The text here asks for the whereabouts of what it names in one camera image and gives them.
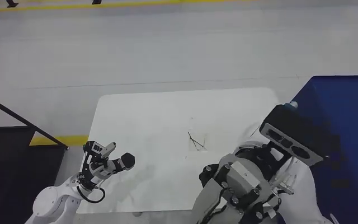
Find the black cable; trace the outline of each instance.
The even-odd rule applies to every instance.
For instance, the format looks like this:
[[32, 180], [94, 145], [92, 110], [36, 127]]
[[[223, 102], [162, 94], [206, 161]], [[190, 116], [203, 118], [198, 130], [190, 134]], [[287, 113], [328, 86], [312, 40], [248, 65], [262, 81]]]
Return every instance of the black cable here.
[[103, 188], [99, 188], [99, 190], [102, 191], [102, 193], [103, 193], [102, 198], [101, 198], [100, 200], [90, 200], [90, 199], [88, 199], [86, 196], [84, 196], [84, 194], [83, 194], [83, 193], [81, 192], [81, 190], [79, 189], [79, 186], [77, 186], [77, 191], [78, 191], [79, 195], [81, 195], [81, 197], [82, 197], [84, 200], [86, 200], [87, 202], [90, 202], [90, 203], [92, 203], [92, 204], [99, 203], [99, 202], [101, 202], [101, 201], [105, 198], [105, 196], [106, 196], [105, 190], [103, 190]]

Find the blue panel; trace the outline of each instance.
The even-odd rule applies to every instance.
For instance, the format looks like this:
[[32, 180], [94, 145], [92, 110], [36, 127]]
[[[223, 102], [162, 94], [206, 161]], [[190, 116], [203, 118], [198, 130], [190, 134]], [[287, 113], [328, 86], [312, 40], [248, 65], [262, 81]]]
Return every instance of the blue panel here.
[[294, 98], [298, 113], [339, 135], [341, 150], [311, 167], [323, 215], [352, 223], [358, 211], [358, 76], [317, 76]]

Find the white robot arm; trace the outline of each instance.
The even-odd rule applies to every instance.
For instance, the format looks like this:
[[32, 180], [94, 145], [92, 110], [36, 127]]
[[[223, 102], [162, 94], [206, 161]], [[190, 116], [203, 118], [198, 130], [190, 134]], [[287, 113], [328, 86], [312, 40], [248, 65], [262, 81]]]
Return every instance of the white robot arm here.
[[259, 128], [263, 141], [244, 142], [203, 168], [191, 223], [255, 224], [277, 212], [287, 224], [331, 223], [318, 209], [309, 166], [325, 160], [337, 138], [300, 117], [296, 107], [276, 106]]
[[[103, 181], [123, 170], [130, 170], [135, 164], [133, 155], [126, 153], [116, 160], [109, 160], [116, 144], [103, 147], [90, 141], [83, 146], [85, 160], [82, 171], [67, 179], [61, 186], [49, 186], [42, 190], [34, 201], [33, 214], [26, 224], [70, 224], [84, 199], [90, 203], [99, 203], [105, 197], [100, 188]], [[90, 200], [88, 196], [95, 190], [103, 192], [99, 200]]]

